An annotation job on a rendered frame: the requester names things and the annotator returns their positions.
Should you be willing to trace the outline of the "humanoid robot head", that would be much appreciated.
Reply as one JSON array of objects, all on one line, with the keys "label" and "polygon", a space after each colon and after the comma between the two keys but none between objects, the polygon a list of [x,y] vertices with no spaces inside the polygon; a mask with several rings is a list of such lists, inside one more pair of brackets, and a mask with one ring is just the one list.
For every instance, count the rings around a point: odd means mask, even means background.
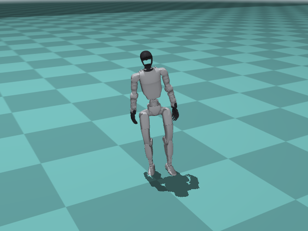
[{"label": "humanoid robot head", "polygon": [[[151,65],[152,65],[152,63],[153,63],[153,57],[152,57],[152,54],[151,54],[149,51],[143,51],[143,52],[141,52],[141,54],[140,54],[140,59],[141,59],[141,61],[142,61],[142,64],[145,66],[145,69],[146,69],[146,70],[144,70],[145,72],[149,72],[149,71],[152,71],[152,70],[153,70],[153,68],[150,69],[150,68],[151,68]],[[150,63],[150,64],[144,64],[143,61],[144,61],[144,60],[148,60],[148,59],[151,59],[151,63]]]}]

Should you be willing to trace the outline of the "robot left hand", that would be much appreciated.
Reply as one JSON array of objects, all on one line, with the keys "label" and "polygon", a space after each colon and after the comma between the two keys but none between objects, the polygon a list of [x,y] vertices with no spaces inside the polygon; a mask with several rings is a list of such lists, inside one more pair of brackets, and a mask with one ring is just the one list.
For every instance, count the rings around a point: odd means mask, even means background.
[{"label": "robot left hand", "polygon": [[178,117],[179,117],[178,110],[176,109],[177,108],[177,103],[174,103],[174,107],[172,106],[171,108],[172,108],[172,117],[173,117],[172,119],[174,119],[176,121],[178,119]]}]

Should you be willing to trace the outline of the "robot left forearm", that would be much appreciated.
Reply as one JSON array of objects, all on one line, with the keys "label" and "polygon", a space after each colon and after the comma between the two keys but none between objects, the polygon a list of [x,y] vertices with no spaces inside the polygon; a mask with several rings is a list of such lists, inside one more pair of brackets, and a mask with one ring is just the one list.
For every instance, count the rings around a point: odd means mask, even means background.
[{"label": "robot left forearm", "polygon": [[174,91],[172,90],[172,91],[168,92],[167,94],[168,94],[168,96],[169,96],[171,106],[174,107],[174,103],[177,103],[177,102],[176,102],[175,95],[174,95]]}]

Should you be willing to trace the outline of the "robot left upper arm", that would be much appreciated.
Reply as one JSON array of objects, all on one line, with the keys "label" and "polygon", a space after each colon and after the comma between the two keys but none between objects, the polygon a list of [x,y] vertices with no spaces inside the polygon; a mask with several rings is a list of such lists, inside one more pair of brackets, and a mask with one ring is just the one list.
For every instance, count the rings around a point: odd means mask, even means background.
[{"label": "robot left upper arm", "polygon": [[160,75],[162,76],[162,79],[163,79],[163,83],[165,85],[165,91],[166,92],[170,92],[173,90],[173,87],[170,85],[169,83],[169,76],[168,76],[168,72],[165,68],[161,67],[161,68],[158,68],[158,70],[160,71]]}]

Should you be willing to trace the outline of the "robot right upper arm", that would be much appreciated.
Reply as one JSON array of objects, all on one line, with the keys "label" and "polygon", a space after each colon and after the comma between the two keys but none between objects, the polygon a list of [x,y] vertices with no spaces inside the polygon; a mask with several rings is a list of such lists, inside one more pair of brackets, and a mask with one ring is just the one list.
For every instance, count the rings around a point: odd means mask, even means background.
[{"label": "robot right upper arm", "polygon": [[138,88],[138,81],[140,79],[140,74],[135,73],[132,74],[131,76],[131,99],[137,99],[138,98],[138,93],[137,93],[137,88]]}]

